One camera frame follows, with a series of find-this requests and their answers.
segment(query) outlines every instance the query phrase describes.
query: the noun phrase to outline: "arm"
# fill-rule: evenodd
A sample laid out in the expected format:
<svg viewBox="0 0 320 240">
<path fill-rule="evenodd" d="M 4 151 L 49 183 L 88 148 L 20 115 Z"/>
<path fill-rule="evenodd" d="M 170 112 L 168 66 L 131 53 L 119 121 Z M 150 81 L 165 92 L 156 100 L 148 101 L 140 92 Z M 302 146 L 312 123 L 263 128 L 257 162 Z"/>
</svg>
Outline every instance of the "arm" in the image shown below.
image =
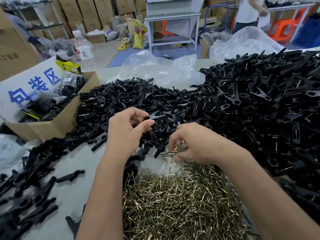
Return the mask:
<svg viewBox="0 0 320 240">
<path fill-rule="evenodd" d="M 154 124 L 154 120 L 142 122 L 146 116 L 147 112 L 131 107 L 110 118 L 106 150 L 97 167 L 76 240 L 123 239 L 123 170 L 142 134 Z"/>
<path fill-rule="evenodd" d="M 196 123 L 177 127 L 169 150 L 188 145 L 176 161 L 218 165 L 230 178 L 264 239 L 319 239 L 320 227 L 273 181 L 252 155 Z"/>
<path fill-rule="evenodd" d="M 266 16 L 268 11 L 267 9 L 262 5 L 260 6 L 256 0 L 248 0 L 249 4 L 259 12 L 259 16 Z"/>
</svg>

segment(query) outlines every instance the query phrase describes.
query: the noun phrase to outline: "blue bin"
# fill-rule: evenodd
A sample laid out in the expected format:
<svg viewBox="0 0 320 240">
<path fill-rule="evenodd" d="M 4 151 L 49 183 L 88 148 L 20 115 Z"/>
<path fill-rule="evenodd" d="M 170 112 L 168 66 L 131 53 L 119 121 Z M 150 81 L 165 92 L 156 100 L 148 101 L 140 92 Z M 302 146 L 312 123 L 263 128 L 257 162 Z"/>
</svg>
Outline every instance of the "blue bin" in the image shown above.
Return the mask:
<svg viewBox="0 0 320 240">
<path fill-rule="evenodd" d="M 320 46 L 320 19 L 308 18 L 292 43 L 302 48 Z"/>
</svg>

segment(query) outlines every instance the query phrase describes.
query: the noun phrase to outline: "hand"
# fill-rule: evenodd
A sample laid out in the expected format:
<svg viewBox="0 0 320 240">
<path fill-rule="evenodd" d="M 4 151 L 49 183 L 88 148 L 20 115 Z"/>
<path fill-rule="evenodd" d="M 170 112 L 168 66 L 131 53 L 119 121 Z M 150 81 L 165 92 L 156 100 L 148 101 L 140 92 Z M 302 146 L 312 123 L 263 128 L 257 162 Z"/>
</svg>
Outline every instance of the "hand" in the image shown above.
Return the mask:
<svg viewBox="0 0 320 240">
<path fill-rule="evenodd" d="M 246 149 L 195 122 L 177 127 L 170 137 L 169 151 L 174 150 L 174 145 L 180 147 L 182 140 L 188 149 L 176 154 L 174 160 L 178 162 L 191 160 L 200 164 L 220 166 L 223 161 L 250 155 Z"/>
<path fill-rule="evenodd" d="M 259 12 L 259 16 L 265 17 L 266 15 L 268 15 L 268 10 L 262 6 L 258 9 Z"/>
<path fill-rule="evenodd" d="M 105 151 L 108 160 L 114 158 L 126 163 L 135 153 L 142 134 L 155 123 L 154 120 L 142 121 L 146 116 L 149 116 L 147 112 L 130 107 L 110 118 Z"/>
</svg>

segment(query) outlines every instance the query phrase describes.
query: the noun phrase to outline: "pile of metal wire springs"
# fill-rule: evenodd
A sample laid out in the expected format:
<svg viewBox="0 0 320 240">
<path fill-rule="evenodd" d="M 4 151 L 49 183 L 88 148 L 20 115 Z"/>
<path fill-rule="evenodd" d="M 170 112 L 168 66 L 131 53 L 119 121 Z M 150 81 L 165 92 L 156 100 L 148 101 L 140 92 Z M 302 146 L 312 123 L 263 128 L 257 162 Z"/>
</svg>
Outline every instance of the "pile of metal wire springs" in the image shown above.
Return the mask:
<svg viewBox="0 0 320 240">
<path fill-rule="evenodd" d="M 122 198 L 123 238 L 243 238 L 248 229 L 242 203 L 226 176 L 208 165 L 185 163 L 181 170 L 182 177 L 149 174 L 128 180 Z"/>
</svg>

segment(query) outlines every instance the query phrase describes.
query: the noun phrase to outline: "plastic water bottle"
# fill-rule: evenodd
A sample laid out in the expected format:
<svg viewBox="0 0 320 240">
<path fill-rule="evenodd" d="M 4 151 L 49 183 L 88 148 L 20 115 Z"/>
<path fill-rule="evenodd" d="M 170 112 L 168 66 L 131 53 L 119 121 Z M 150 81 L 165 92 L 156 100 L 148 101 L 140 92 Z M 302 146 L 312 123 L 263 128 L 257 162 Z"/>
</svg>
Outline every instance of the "plastic water bottle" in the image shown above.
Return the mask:
<svg viewBox="0 0 320 240">
<path fill-rule="evenodd" d="M 96 69 L 96 63 L 94 62 L 94 54 L 92 53 L 92 44 L 90 41 L 86 40 L 80 30 L 72 31 L 74 35 L 74 46 L 80 59 L 82 61 L 82 70 L 94 70 Z"/>
</svg>

